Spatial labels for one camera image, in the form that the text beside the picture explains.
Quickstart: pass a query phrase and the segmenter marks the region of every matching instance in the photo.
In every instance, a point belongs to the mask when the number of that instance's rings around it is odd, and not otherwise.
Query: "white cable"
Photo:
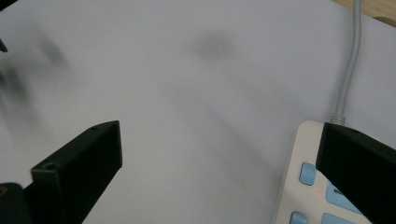
[[[344,125],[346,118],[344,115],[347,91],[349,89],[350,79],[353,75],[356,60],[358,59],[359,48],[361,46],[361,0],[353,1],[353,44],[350,52],[349,62],[344,76],[344,80],[338,95],[337,107],[335,114],[332,116],[330,122]]]

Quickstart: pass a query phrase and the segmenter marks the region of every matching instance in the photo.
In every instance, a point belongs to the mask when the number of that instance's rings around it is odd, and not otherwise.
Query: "wooden surface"
[[[333,0],[352,8],[353,0]],[[396,27],[396,0],[361,0],[361,12],[376,20]]]

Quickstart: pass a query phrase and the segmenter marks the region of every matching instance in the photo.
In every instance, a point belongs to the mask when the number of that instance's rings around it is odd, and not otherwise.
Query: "white power strip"
[[[300,125],[276,203],[273,224],[371,224],[315,169],[323,124]]]

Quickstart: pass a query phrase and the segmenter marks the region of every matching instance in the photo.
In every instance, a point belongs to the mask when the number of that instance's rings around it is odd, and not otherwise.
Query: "light blue switch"
[[[308,219],[303,213],[293,212],[290,217],[290,224],[308,224]]]
[[[361,212],[351,203],[344,194],[337,189],[330,181],[327,185],[326,190],[326,200],[328,203],[335,204],[337,206],[343,207],[349,211],[361,214]]]
[[[305,185],[312,186],[315,183],[315,176],[317,174],[317,168],[310,163],[303,163],[300,172],[300,182]]]
[[[355,224],[355,223],[345,220],[343,218],[334,216],[332,214],[325,213],[322,216],[321,224]]]

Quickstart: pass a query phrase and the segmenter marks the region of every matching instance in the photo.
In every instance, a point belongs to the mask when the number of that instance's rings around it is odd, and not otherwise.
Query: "white table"
[[[396,29],[362,23],[346,122],[396,147]],[[0,90],[0,183],[26,187],[119,119],[124,165],[85,223],[270,223],[295,129],[334,109],[351,25],[324,0],[19,1],[0,12],[0,61],[28,97]]]

